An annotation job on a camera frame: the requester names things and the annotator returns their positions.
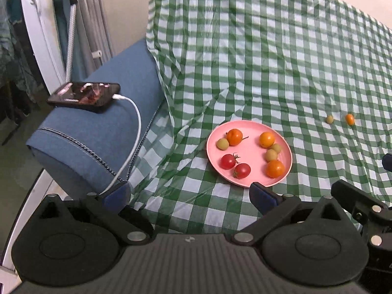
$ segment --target circular pad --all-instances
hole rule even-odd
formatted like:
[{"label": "circular pad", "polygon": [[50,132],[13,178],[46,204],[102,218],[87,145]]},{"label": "circular pad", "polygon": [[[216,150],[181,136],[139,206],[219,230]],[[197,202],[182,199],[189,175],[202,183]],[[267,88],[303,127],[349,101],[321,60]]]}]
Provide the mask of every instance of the circular pad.
[{"label": "circular pad", "polygon": [[335,286],[353,280],[369,257],[355,229],[328,219],[280,227],[267,235],[261,251],[273,270],[310,286]]},{"label": "circular pad", "polygon": [[108,271],[119,252],[114,235],[97,225],[48,219],[33,227],[12,248],[22,280],[52,287],[86,283]]}]

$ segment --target blue sofa armrest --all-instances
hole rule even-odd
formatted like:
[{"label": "blue sofa armrest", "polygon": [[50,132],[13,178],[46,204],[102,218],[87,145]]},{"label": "blue sofa armrest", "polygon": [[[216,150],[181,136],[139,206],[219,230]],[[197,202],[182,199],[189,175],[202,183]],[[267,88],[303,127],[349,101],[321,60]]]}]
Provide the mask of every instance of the blue sofa armrest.
[{"label": "blue sofa armrest", "polygon": [[[154,58],[142,39],[105,63],[86,81],[119,83],[142,117],[142,137],[164,95]],[[131,152],[137,115],[128,101],[115,101],[103,113],[55,108],[27,141],[33,155],[73,199],[101,193]],[[127,181],[129,167],[120,174]]]}]

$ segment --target orange cherry tomato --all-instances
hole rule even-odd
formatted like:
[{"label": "orange cherry tomato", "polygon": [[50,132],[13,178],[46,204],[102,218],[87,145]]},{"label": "orange cherry tomato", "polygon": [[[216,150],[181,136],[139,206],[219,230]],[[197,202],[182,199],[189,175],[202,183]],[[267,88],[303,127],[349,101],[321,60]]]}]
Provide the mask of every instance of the orange cherry tomato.
[{"label": "orange cherry tomato", "polygon": [[242,132],[234,128],[226,134],[226,139],[230,146],[237,146],[242,141],[242,136]]},{"label": "orange cherry tomato", "polygon": [[263,132],[259,137],[259,144],[263,148],[271,147],[275,142],[275,136],[272,132]]},{"label": "orange cherry tomato", "polygon": [[347,124],[349,124],[350,126],[355,124],[355,119],[354,116],[352,114],[347,114],[346,115],[346,122]]},{"label": "orange cherry tomato", "polygon": [[267,164],[265,174],[271,178],[280,177],[285,173],[285,165],[279,160],[271,160]]}]

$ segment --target green gingham tablecloth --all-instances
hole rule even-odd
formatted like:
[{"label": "green gingham tablecloth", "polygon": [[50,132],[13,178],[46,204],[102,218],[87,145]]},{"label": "green gingham tablecloth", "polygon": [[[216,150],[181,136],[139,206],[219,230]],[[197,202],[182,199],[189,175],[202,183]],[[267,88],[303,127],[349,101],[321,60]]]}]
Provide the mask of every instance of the green gingham tablecloth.
[{"label": "green gingham tablecloth", "polygon": [[392,151],[385,25],[338,0],[151,0],[147,46],[167,103],[136,158],[131,204],[157,228],[233,232],[260,216],[205,152],[211,131],[238,119],[290,145],[293,167],[274,192],[317,201],[345,179],[391,201],[381,165]]}]

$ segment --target red cherry tomato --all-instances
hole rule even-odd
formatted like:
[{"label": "red cherry tomato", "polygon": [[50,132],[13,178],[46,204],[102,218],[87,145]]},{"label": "red cherry tomato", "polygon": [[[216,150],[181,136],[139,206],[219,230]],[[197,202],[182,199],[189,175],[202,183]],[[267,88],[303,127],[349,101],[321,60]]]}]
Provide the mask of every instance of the red cherry tomato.
[{"label": "red cherry tomato", "polygon": [[234,167],[236,165],[236,163],[238,163],[237,158],[239,158],[239,156],[234,155],[234,154],[233,155],[230,155],[230,154],[224,155],[221,158],[219,165],[221,168],[226,169],[226,170],[232,169],[232,167]]},{"label": "red cherry tomato", "polygon": [[250,166],[247,163],[240,163],[234,170],[233,176],[237,179],[246,178],[250,174]]}]

